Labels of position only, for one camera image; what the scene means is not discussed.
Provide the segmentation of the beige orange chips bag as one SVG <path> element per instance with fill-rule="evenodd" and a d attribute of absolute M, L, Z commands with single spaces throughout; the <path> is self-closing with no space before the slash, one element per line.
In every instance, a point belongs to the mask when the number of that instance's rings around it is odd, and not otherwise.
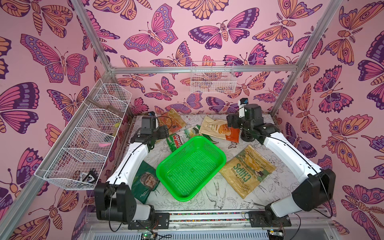
<path fill-rule="evenodd" d="M 239 143 L 240 129 L 229 127 L 226 120 L 214 120 L 208 116 L 203 119 L 199 133 L 214 138 Z"/>

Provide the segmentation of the orange brown chips bag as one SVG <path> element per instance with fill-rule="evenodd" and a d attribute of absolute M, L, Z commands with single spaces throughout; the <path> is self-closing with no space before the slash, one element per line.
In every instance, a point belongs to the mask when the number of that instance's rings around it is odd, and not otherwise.
<path fill-rule="evenodd" d="M 170 135 L 179 132 L 187 126 L 187 123 L 174 109 L 170 109 L 166 113 L 158 115 L 157 118 L 159 125 L 166 126 Z"/>

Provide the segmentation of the green Chio chips bag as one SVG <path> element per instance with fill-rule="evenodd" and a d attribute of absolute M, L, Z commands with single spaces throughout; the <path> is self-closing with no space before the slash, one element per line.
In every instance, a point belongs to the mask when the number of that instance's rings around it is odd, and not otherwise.
<path fill-rule="evenodd" d="M 180 148 L 183 144 L 185 144 L 187 141 L 189 141 L 191 138 L 196 136 L 203 136 L 206 139 L 208 139 L 213 144 L 218 144 L 219 142 L 214 141 L 210 136 L 205 134 L 200 134 L 200 125 L 196 125 L 194 127 L 191 127 L 189 129 L 185 129 L 182 131 L 179 131 L 177 133 L 169 135 L 167 138 L 168 146 L 171 150 L 171 152 L 174 152 L 178 148 Z"/>

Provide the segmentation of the tan kraft Chips bag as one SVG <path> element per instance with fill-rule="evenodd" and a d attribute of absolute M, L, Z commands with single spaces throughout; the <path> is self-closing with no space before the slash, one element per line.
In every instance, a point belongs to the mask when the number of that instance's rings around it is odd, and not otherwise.
<path fill-rule="evenodd" d="M 248 145 L 220 170 L 230 186 L 245 199 L 276 167 Z"/>

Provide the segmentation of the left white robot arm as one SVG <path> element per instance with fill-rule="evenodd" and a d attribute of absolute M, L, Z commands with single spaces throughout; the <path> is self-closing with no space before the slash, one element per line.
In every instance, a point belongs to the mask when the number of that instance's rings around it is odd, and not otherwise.
<path fill-rule="evenodd" d="M 155 142 L 168 136 L 167 126 L 159 126 L 156 116 L 142 117 L 142 126 L 131 139 L 120 165 L 105 183 L 98 183 L 94 189 L 98 220 L 122 224 L 139 222 L 142 225 L 155 222 L 154 207 L 137 200 L 132 186 L 140 165 Z"/>

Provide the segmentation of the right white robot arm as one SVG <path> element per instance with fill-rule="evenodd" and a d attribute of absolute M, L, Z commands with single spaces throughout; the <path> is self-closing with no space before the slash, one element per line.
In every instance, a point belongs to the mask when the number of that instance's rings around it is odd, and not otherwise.
<path fill-rule="evenodd" d="M 227 116 L 228 126 L 241 130 L 243 141 L 256 140 L 270 149 L 299 182 L 291 195 L 268 204 L 265 215 L 279 219 L 300 211 L 309 212 L 329 203 L 333 198 L 335 173 L 330 169 L 323 170 L 308 159 L 285 138 L 276 125 L 265 123 L 259 105 L 250 104 L 247 98 L 240 99 L 238 104 L 239 109 Z"/>

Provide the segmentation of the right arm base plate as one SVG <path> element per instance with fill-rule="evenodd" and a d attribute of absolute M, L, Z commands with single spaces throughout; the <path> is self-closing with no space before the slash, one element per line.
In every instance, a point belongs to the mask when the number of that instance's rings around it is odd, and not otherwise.
<path fill-rule="evenodd" d="M 289 216 L 284 216 L 281 218 L 276 217 L 270 211 L 250 211 L 247 212 L 247 214 L 252 228 L 278 228 L 292 226 Z"/>

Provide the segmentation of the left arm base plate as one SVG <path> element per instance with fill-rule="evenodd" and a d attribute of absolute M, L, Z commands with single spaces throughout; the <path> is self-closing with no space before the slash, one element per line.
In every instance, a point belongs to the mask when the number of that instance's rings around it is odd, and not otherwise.
<path fill-rule="evenodd" d="M 129 230 L 162 230 L 168 229 L 170 213 L 155 213 L 146 221 L 132 221 L 128 225 Z"/>

